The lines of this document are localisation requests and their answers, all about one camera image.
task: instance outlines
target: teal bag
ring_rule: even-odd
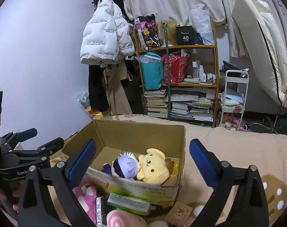
[[[159,89],[163,83],[163,63],[161,57],[147,52],[137,58],[141,62],[141,70],[146,90]]]

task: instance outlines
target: green pole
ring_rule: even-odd
[[[171,78],[170,78],[170,55],[169,55],[169,44],[168,44],[168,35],[167,35],[168,25],[163,23],[162,28],[164,31],[164,37],[166,41],[166,68],[168,75],[168,120],[171,117]]]

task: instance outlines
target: chair base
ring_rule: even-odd
[[[268,121],[269,124],[270,124],[269,126],[267,126],[267,125],[265,125],[265,124],[263,124],[263,123],[261,123],[261,122],[251,122],[251,123],[247,123],[247,124],[243,125],[243,128],[244,128],[245,130],[247,130],[247,129],[249,129],[249,127],[250,127],[251,125],[258,125],[258,126],[261,126],[261,127],[263,127],[263,128],[266,128],[266,129],[270,130],[270,132],[269,132],[270,134],[272,134],[272,133],[278,134],[278,132],[277,132],[275,126],[276,126],[277,120],[278,120],[278,118],[279,118],[279,116],[280,116],[280,114],[281,114],[281,110],[282,110],[282,106],[280,106],[279,111],[278,111],[278,113],[276,114],[276,118],[275,118],[275,121],[274,121],[274,122],[272,122],[269,117],[266,117],[267,121]]]

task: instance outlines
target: yellow bear plush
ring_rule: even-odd
[[[161,185],[170,176],[169,170],[166,167],[166,156],[155,148],[149,148],[146,152],[148,153],[147,155],[140,155],[138,157],[140,170],[136,177],[146,183]]]

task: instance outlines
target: blue gripper pad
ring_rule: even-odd
[[[209,152],[198,139],[193,139],[190,142],[190,154],[192,159],[198,167],[206,185],[215,189],[218,185],[217,173],[212,165],[212,161],[210,161],[208,153]]]
[[[19,132],[17,134],[18,142],[24,142],[30,138],[37,136],[37,130],[35,128],[31,128],[29,130],[25,130],[23,132]]]
[[[65,176],[68,179],[68,188],[73,189],[79,186],[91,161],[96,153],[96,143],[88,139],[84,145],[67,160]]]

